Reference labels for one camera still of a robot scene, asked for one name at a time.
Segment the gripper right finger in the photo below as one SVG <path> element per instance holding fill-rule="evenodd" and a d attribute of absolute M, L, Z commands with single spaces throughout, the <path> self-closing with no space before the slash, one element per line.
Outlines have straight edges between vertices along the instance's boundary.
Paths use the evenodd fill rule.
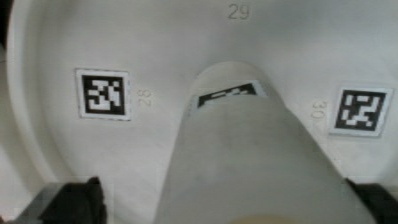
<path fill-rule="evenodd" d="M 398 199 L 378 183 L 344 179 L 353 203 L 353 224 L 398 224 Z"/>

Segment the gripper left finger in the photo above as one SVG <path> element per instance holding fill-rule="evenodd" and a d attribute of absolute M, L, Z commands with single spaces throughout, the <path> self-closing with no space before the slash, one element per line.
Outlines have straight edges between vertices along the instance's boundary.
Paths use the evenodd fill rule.
<path fill-rule="evenodd" d="M 101 181 L 49 183 L 14 220 L 14 224 L 106 224 Z"/>

